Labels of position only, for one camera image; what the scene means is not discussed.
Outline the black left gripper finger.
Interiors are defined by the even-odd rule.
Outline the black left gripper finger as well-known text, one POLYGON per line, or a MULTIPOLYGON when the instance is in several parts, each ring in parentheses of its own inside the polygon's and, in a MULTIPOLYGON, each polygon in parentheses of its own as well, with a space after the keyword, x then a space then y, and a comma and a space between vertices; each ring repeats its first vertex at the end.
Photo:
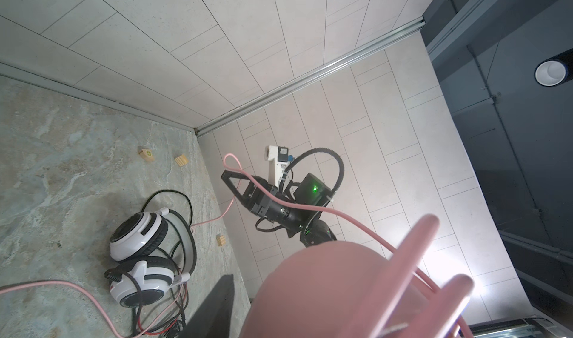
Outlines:
POLYGON ((230 337, 234 276, 223 275, 187 322, 181 337, 230 337))

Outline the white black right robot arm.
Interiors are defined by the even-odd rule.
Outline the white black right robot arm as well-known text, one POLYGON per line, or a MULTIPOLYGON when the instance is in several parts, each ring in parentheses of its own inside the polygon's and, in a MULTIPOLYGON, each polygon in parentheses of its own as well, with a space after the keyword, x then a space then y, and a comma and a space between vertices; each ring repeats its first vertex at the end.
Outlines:
POLYGON ((256 230, 272 233, 284 229, 289 238, 299 236, 306 247, 335 241, 335 234, 320 219, 321 211, 291 208, 277 203, 271 197, 293 205, 325 208, 343 182, 345 166, 340 155, 329 148, 312 148, 293 157, 289 154, 289 148, 269 145, 266 147, 265 159, 269 161, 268 179, 255 176, 250 181, 246 175, 229 170, 225 170, 221 176, 238 202, 258 217, 256 230), (329 155, 337 162, 339 171, 333 188, 312 173, 305 175, 300 182, 294 181, 294 167, 315 154, 329 155))

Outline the pink headphones with cable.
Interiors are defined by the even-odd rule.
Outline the pink headphones with cable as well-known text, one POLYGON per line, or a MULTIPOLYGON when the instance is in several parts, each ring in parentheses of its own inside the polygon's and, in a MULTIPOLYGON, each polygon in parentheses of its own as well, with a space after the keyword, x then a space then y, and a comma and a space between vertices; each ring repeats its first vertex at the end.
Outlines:
POLYGON ((462 312, 474 281, 458 274, 439 286, 419 269, 439 226, 424 215, 390 258, 338 239, 305 246, 263 282, 240 336, 470 337, 462 312))

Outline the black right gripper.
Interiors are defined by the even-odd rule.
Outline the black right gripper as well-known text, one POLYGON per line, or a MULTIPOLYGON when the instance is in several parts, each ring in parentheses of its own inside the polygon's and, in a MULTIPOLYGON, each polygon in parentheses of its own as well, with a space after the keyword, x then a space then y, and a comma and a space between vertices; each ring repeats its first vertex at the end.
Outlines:
POLYGON ((247 175, 242 172, 225 170, 221 175, 222 181, 231 190, 235 199, 259 218, 279 224, 290 231, 300 231, 304 224, 304 213, 295 208, 289 208, 270 199, 254 182, 263 187, 269 183, 260 176, 247 175))

